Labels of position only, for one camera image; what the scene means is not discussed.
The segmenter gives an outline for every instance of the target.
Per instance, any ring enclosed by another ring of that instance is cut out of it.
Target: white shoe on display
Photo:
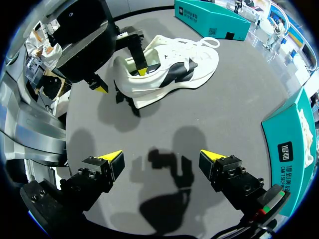
[[[133,58],[117,57],[113,64],[115,85],[122,94],[133,99],[137,109],[160,100],[175,89],[196,89],[215,72],[219,57],[213,48],[219,45],[212,37],[194,42],[157,35],[144,50],[147,74],[138,74]]]

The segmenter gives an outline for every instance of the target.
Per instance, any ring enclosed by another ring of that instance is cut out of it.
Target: display shelf
[[[175,17],[201,36],[244,41],[250,21],[211,2],[175,0]]]
[[[280,212],[288,217],[303,199],[315,167],[313,162],[305,168],[306,146],[299,116],[301,109],[314,136],[310,151],[315,159],[315,121],[303,87],[262,122],[271,161],[272,185],[279,184],[291,192],[291,198]]]

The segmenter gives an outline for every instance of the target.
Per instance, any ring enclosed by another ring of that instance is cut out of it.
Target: black mechanical part
[[[238,230],[228,238],[246,239],[267,230],[267,224],[290,197],[290,193],[284,192],[279,185],[266,191],[263,189],[264,179],[255,178],[241,165],[242,161],[234,155],[212,160],[204,152],[200,153],[199,167],[213,189],[216,192],[221,191],[233,207],[244,214],[237,226],[218,233],[214,238]]]
[[[128,33],[128,36],[116,41],[116,51],[127,47],[134,59],[136,69],[141,70],[148,67],[144,52],[142,49],[141,39],[144,38],[141,30]]]
[[[107,93],[109,92],[108,85],[101,79],[98,74],[92,74],[90,77],[84,78],[86,83],[88,83],[91,90],[95,90],[99,87],[102,87]]]
[[[114,85],[115,85],[115,90],[116,90],[116,103],[121,103],[123,102],[124,100],[127,101],[127,103],[129,104],[129,106],[131,107],[132,109],[132,112],[133,114],[136,116],[136,117],[141,117],[141,114],[140,114],[140,110],[137,109],[134,105],[134,102],[133,102],[133,99],[130,98],[130,97],[127,97],[125,96],[120,90],[119,88],[116,86],[116,83],[114,81]]]
[[[113,160],[89,157],[70,179],[60,180],[61,191],[44,180],[25,184],[21,197],[38,224],[50,235],[78,228],[102,192],[108,193],[125,167],[120,152]]]

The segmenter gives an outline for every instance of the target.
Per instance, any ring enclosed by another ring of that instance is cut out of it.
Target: exhibition booth
[[[270,0],[42,2],[0,78],[21,204],[60,238],[273,235],[318,163],[304,35]]]

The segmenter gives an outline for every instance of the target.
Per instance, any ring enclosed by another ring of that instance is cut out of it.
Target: shoelace
[[[207,41],[214,41],[217,43],[217,45],[212,45]],[[188,39],[182,39],[182,38],[176,38],[174,39],[174,44],[171,45],[171,55],[170,59],[174,58],[183,58],[185,60],[185,63],[189,63],[190,58],[201,58],[201,55],[199,55],[198,51],[195,49],[196,46],[207,46],[210,48],[217,48],[220,46],[220,42],[213,38],[213,37],[204,37],[200,41],[195,42]],[[167,66],[164,67],[164,69],[168,69],[171,66],[169,60],[167,62]]]

